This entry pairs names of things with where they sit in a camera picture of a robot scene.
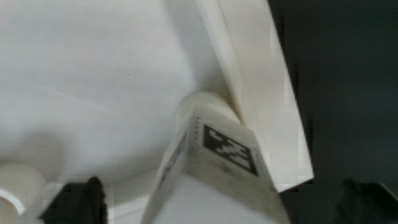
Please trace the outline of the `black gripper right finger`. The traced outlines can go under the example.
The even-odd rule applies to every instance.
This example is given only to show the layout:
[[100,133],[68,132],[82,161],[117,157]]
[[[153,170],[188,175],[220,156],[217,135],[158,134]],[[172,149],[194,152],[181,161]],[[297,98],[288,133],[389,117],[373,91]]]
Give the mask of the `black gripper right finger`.
[[382,183],[343,180],[336,224],[398,224],[398,196]]

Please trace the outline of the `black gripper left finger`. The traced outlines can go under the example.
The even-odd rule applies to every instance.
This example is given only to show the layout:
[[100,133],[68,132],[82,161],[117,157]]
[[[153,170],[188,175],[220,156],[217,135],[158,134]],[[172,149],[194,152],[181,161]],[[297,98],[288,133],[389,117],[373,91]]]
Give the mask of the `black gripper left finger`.
[[98,177],[68,183],[39,216],[44,224],[108,224],[105,190]]

